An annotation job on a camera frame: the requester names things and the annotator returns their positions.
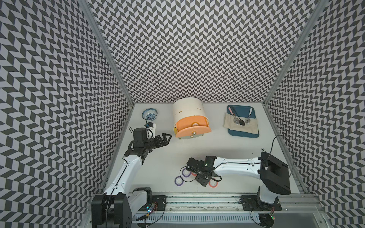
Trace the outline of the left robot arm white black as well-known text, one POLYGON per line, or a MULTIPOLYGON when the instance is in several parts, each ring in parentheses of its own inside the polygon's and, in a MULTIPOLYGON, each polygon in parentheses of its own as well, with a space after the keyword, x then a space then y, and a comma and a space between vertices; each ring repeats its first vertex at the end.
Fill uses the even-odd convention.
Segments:
POLYGON ((171 134, 156 135, 154 127, 133 130, 119 173, 109 187, 91 202, 92 228, 130 228, 134 215, 152 203, 151 188, 137 188, 129 195, 133 180, 154 149, 167 146, 171 134))

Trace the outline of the white round drawer cabinet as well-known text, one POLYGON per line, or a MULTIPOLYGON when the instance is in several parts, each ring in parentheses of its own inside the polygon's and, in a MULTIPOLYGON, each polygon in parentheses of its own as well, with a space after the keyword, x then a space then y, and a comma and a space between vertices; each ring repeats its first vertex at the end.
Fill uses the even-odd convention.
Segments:
POLYGON ((205 116, 208 119, 205 114, 202 102, 199 99, 188 97, 180 99, 173 104, 174 126, 177 121, 190 116, 205 116))

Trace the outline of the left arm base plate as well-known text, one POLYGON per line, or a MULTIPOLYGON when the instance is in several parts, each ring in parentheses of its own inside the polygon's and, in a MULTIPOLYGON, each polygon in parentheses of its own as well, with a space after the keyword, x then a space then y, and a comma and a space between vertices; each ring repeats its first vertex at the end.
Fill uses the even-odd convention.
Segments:
POLYGON ((151 199, 147 200, 147 203, 145 205, 138 209, 138 211, 148 211, 153 203, 157 203, 156 211, 164 211, 166 208, 166 202, 166 195, 153 195, 151 199))

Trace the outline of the orange top drawer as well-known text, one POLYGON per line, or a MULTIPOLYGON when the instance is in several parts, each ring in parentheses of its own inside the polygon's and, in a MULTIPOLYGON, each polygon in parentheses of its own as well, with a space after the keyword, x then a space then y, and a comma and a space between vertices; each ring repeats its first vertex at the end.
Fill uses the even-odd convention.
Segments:
POLYGON ((212 130, 209 126, 209 120, 205 116, 190 116, 177 121, 174 126, 174 133, 177 138, 194 138, 212 130), (198 123, 199 126, 192 126, 193 123, 198 123))

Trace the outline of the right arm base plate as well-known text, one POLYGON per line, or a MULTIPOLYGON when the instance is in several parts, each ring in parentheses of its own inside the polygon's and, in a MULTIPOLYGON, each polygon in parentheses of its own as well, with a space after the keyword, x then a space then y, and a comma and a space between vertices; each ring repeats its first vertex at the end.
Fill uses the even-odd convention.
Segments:
POLYGON ((282 211, 278 197, 273 204, 268 204, 260 201, 257 195, 242 195, 239 202, 244 211, 282 211))

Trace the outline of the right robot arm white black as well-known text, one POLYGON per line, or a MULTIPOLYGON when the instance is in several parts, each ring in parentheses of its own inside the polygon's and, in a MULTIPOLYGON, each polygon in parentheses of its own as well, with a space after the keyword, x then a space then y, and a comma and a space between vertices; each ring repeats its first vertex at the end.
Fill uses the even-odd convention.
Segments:
POLYGON ((228 159, 206 156, 205 160, 190 158, 186 170, 196 174, 195 180, 203 187, 211 181, 220 182, 224 175, 241 175, 261 180, 258 203, 273 205, 279 195, 290 195, 289 167, 270 153, 262 152, 250 159, 228 159))

